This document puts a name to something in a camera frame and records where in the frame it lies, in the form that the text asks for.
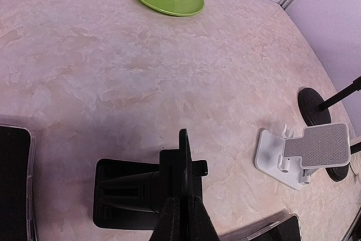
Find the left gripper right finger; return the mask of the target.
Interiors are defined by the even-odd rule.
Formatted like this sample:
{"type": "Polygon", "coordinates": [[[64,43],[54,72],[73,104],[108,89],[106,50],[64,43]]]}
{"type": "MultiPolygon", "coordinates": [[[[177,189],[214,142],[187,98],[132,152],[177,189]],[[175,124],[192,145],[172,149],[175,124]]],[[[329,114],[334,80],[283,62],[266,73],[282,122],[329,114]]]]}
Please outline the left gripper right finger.
{"type": "Polygon", "coordinates": [[[188,198],[188,240],[219,240],[203,202],[198,196],[188,198]]]}

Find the black folding phone stand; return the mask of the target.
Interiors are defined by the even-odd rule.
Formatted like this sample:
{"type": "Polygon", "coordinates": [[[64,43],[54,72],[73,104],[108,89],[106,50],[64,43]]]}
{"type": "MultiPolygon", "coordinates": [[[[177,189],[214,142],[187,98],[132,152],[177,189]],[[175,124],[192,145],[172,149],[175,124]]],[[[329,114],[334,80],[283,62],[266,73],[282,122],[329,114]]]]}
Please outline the black folding phone stand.
{"type": "Polygon", "coordinates": [[[167,198],[202,197],[205,160],[194,161],[186,129],[178,149],[161,150],[159,163],[101,159],[96,164],[93,222],[97,227],[153,230],[167,198]]]}

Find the white folding phone stand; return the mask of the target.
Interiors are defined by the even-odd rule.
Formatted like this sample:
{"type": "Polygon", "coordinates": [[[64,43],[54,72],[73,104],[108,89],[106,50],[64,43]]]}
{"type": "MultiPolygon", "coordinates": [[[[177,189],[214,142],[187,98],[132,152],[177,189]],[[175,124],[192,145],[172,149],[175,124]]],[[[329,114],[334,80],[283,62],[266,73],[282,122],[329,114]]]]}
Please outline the white folding phone stand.
{"type": "Polygon", "coordinates": [[[300,137],[288,128],[284,128],[281,137],[264,129],[259,135],[254,164],[282,184],[302,190],[318,169],[345,166],[350,159],[349,128],[339,122],[305,127],[300,137]]]}

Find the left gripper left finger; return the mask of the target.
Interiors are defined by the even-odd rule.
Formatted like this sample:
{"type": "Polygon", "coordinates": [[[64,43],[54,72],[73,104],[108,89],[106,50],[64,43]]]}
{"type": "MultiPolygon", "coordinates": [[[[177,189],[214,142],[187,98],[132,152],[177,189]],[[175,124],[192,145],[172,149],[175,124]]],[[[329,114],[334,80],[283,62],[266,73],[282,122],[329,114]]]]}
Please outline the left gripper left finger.
{"type": "Polygon", "coordinates": [[[151,241],[180,239],[180,202],[178,198],[167,198],[151,235],[151,241]]]}

